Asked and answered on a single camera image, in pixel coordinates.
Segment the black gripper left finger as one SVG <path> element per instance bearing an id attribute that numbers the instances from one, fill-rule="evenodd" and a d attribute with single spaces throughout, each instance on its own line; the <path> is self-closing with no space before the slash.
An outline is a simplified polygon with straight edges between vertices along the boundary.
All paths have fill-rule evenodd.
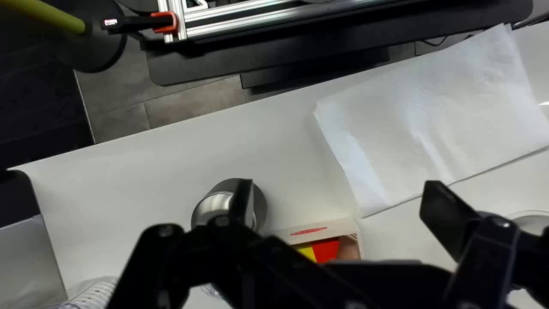
<path id="1" fill-rule="evenodd" d="M 191 230 L 145 229 L 107 309 L 181 309 L 198 285 L 214 287 L 233 309 L 371 309 L 365 292 L 282 241 L 258 235 L 255 222 L 255 186 L 241 179 L 227 208 Z"/>

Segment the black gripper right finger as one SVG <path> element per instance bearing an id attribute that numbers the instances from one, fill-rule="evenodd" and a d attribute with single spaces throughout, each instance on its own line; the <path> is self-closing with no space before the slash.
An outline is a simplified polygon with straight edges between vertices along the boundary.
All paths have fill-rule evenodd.
<path id="1" fill-rule="evenodd" d="M 444 289 L 444 309 L 509 309 L 507 294 L 522 289 L 549 308 L 549 234 L 476 211 L 438 180 L 426 180 L 420 220 L 456 261 Z"/>

